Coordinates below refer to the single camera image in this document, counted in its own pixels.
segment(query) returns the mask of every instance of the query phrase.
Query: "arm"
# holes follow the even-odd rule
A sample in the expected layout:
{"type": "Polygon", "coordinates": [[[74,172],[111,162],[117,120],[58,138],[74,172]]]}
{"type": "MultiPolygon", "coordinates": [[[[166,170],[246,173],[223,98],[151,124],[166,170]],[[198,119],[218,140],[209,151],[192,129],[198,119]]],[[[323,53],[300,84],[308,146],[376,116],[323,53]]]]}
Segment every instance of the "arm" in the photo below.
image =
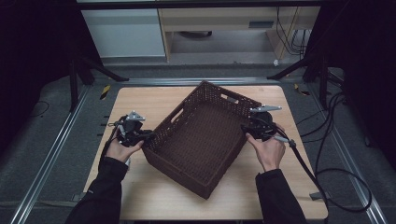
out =
{"type": "Polygon", "coordinates": [[[258,141],[247,133],[247,140],[256,150],[257,158],[265,173],[256,176],[264,221],[271,224],[306,223],[306,219],[292,194],[288,182],[279,169],[285,154],[285,144],[270,138],[258,141]]]}
{"type": "Polygon", "coordinates": [[[125,162],[142,145],[143,141],[134,147],[124,147],[117,140],[111,142],[98,176],[92,181],[84,198],[74,207],[66,224],[120,222],[120,182],[128,170],[125,162]]]}
{"type": "Polygon", "coordinates": [[[256,186],[265,223],[306,223],[303,210],[281,170],[258,174],[256,186]]]}

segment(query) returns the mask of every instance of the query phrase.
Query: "black sleeve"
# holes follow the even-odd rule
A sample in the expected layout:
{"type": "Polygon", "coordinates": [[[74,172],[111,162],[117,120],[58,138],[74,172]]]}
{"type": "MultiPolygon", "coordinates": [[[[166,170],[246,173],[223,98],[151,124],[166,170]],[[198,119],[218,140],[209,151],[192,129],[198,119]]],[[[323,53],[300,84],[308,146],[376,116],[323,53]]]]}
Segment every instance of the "black sleeve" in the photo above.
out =
{"type": "Polygon", "coordinates": [[[104,158],[99,174],[88,188],[86,195],[74,207],[66,220],[73,223],[120,222],[121,184],[128,166],[112,158],[104,158]]]}
{"type": "Polygon", "coordinates": [[[276,169],[256,176],[262,216],[267,224],[306,223],[306,219],[292,194],[281,170],[276,169]]]}

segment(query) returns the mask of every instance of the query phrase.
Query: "light wood tabletop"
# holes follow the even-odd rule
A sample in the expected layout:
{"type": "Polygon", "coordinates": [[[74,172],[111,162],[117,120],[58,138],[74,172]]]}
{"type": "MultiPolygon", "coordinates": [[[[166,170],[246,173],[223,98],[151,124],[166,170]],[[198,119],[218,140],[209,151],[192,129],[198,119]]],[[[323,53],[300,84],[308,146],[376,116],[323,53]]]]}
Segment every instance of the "light wood tabletop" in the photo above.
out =
{"type": "MultiPolygon", "coordinates": [[[[195,87],[141,87],[120,90],[108,122],[135,110],[146,118],[142,129],[154,130],[195,87]]],[[[305,163],[311,167],[295,125],[289,105],[278,86],[225,86],[263,105],[280,105],[270,112],[274,122],[294,139],[305,163]]],[[[106,127],[84,189],[96,178],[97,165],[113,127],[106,127]]],[[[312,201],[310,193],[318,192],[291,148],[287,147],[280,163],[290,188],[303,208],[307,219],[323,219],[328,215],[322,200],[312,201]]],[[[131,158],[130,170],[122,181],[121,220],[251,220],[262,219],[255,176],[262,172],[254,148],[246,143],[240,154],[205,200],[180,186],[148,164],[143,151],[131,158]]]]}

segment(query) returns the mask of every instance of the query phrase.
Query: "aluminum rail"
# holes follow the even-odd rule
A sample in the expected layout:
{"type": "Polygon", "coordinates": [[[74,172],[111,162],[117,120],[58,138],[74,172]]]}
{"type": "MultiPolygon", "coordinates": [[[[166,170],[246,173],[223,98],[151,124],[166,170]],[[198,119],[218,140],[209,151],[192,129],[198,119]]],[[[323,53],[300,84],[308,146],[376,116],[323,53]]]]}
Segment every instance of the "aluminum rail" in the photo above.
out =
{"type": "Polygon", "coordinates": [[[44,160],[43,164],[41,165],[40,170],[38,171],[37,175],[35,176],[35,180],[33,181],[32,185],[30,186],[29,190],[25,194],[23,200],[21,201],[20,205],[16,209],[13,218],[11,219],[11,224],[22,224],[28,218],[30,212],[32,211],[35,202],[37,201],[38,195],[44,187],[44,184],[47,181],[48,176],[50,175],[50,171],[52,170],[53,165],[55,164],[62,147],[64,146],[64,142],[67,139],[67,136],[72,129],[78,113],[80,112],[87,93],[91,86],[83,86],[81,90],[81,94],[79,96],[79,103],[76,109],[69,113],[67,116],[66,121],[64,122],[64,126],[60,130],[58,136],[53,143],[47,158],[44,160]]]}
{"type": "Polygon", "coordinates": [[[181,0],[139,2],[58,3],[53,7],[79,10],[146,9],[146,8],[197,8],[197,7],[322,7],[340,4],[346,0],[181,0]]]}
{"type": "MultiPolygon", "coordinates": [[[[308,88],[310,89],[311,92],[315,93],[313,95],[314,95],[315,103],[317,104],[318,108],[323,109],[321,103],[318,100],[317,91],[314,88],[312,88],[311,85],[308,85],[308,88]]],[[[323,111],[320,114],[322,115],[322,117],[324,119],[326,119],[326,115],[324,114],[323,111]]],[[[341,137],[341,134],[338,132],[338,130],[335,126],[332,130],[331,137],[335,144],[335,148],[338,152],[338,155],[340,156],[341,161],[344,164],[344,166],[348,169],[349,172],[357,175],[363,181],[365,181],[363,174],[361,172],[361,169],[359,168],[358,164],[353,159],[352,155],[349,153],[349,150],[347,149],[347,145],[344,143],[344,140],[341,137]]],[[[365,187],[356,178],[350,177],[350,181],[352,182],[352,185],[355,188],[356,193],[358,194],[359,198],[361,199],[361,203],[363,205],[366,205],[369,202],[369,200],[368,200],[368,195],[365,192],[366,191],[365,187]]],[[[388,221],[387,221],[384,213],[382,212],[378,202],[376,201],[374,194],[373,194],[372,204],[367,209],[366,213],[373,224],[388,224],[388,221]]]]}
{"type": "Polygon", "coordinates": [[[202,80],[210,81],[216,85],[261,85],[277,84],[280,80],[269,80],[266,77],[169,77],[169,78],[130,78],[129,81],[118,82],[128,86],[196,86],[202,80]]]}

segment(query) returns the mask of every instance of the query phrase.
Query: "brown wicker basket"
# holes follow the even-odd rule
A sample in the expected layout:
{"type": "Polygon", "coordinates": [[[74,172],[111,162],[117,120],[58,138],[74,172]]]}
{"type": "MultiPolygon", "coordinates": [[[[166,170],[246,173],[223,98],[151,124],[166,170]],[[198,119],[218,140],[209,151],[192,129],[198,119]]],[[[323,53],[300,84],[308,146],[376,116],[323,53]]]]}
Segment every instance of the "brown wicker basket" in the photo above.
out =
{"type": "Polygon", "coordinates": [[[246,143],[241,124],[261,103],[203,81],[143,146],[152,166],[207,199],[246,143]]]}

